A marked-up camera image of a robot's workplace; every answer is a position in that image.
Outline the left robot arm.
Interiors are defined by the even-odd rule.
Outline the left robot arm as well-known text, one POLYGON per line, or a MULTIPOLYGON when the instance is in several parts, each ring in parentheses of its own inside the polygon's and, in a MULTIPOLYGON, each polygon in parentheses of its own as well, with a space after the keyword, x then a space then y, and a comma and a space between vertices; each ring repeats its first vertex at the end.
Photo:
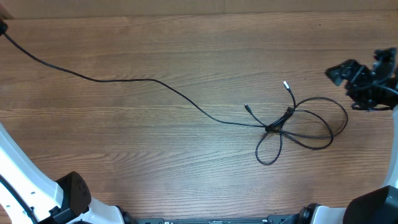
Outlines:
POLYGON ((1 205, 13 223, 135 223, 127 211, 91 196, 77 172, 54 181, 1 126, 1 205))

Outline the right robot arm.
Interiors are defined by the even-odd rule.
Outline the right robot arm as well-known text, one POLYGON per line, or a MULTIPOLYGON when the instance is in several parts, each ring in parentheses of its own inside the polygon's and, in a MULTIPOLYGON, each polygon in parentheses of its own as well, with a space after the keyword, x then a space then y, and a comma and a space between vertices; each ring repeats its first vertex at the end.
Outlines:
POLYGON ((303 207, 284 223, 383 224, 397 223, 397 49, 375 50, 372 69, 356 60, 326 70, 336 85, 346 80, 346 94, 355 110, 392 110, 394 138, 386 178, 380 189, 353 199, 346 208, 331 208, 317 203, 303 207))

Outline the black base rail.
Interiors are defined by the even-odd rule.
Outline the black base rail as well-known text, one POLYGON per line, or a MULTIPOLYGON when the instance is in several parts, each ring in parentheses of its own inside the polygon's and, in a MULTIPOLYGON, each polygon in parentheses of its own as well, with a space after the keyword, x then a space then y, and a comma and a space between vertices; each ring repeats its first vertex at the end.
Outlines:
POLYGON ((268 215, 254 218, 190 218, 190 219, 163 219, 137 218, 138 224, 281 224, 295 223, 298 215, 268 215))

